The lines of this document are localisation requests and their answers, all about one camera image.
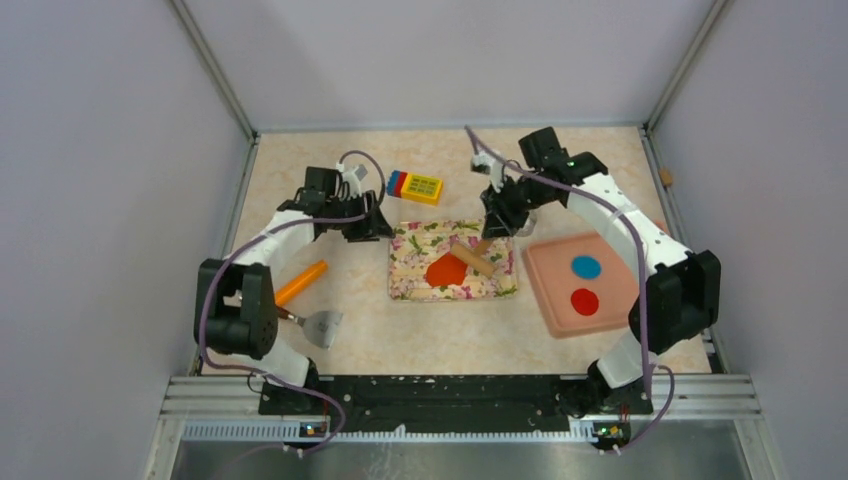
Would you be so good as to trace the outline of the floral cutting board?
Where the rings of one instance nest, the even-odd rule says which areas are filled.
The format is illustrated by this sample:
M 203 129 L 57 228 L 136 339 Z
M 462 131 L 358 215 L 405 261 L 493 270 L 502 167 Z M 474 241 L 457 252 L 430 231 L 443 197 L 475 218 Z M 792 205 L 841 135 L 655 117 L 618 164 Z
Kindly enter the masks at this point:
M 433 286 L 426 272 L 448 254 L 452 244 L 462 242 L 475 247 L 482 238 L 481 219 L 430 220 L 400 222 L 389 244 L 388 292 L 393 300 L 441 302 L 509 298 L 518 292 L 518 274 L 513 240 L 499 238 L 483 258 L 491 262 L 494 273 L 486 277 L 468 267 L 459 284 Z

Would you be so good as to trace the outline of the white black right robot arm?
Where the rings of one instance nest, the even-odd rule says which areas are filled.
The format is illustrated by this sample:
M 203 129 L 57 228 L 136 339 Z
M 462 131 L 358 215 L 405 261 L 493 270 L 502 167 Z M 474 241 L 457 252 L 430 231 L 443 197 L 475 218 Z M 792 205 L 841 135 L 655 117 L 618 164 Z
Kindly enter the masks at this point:
M 480 195 L 485 238 L 513 237 L 532 211 L 557 202 L 590 225 L 634 276 L 638 294 L 629 314 L 630 331 L 587 372 L 598 396 L 636 381 L 648 385 L 656 356 L 716 323 L 717 256 L 670 237 L 624 194 L 597 156 L 568 153 L 555 130 L 546 127 L 520 139 L 526 163 L 520 167 L 473 130 L 466 133 L 472 170 L 489 178 Z

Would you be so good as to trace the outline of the red dough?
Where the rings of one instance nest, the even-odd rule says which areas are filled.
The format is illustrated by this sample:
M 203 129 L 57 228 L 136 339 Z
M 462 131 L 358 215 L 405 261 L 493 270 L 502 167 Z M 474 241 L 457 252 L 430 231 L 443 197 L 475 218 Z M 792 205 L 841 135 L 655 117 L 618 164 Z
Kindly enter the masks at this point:
M 425 280 L 432 288 L 461 285 L 466 277 L 466 262 L 448 252 L 429 265 Z

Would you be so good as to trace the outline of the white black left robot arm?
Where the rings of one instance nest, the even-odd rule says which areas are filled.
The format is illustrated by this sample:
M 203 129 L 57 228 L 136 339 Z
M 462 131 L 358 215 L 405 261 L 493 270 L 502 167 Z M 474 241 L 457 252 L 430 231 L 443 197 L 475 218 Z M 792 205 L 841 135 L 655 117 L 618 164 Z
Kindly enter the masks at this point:
M 279 334 L 274 277 L 328 230 L 350 243 L 393 238 L 381 212 L 386 190 L 362 189 L 363 170 L 307 168 L 303 185 L 259 233 L 227 257 L 201 263 L 193 335 L 207 365 L 222 368 L 209 356 L 216 353 L 230 358 L 230 369 L 305 387 L 311 362 Z

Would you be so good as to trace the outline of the wooden dough roller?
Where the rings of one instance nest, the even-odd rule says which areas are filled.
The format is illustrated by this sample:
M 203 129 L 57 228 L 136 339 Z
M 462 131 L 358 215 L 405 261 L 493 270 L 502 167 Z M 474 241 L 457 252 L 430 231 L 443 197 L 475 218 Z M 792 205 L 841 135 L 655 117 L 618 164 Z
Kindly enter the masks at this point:
M 461 242 L 455 242 L 451 245 L 450 253 L 479 274 L 492 277 L 496 267 L 484 258 L 484 254 L 492 243 L 491 239 L 482 239 L 475 247 L 469 247 Z

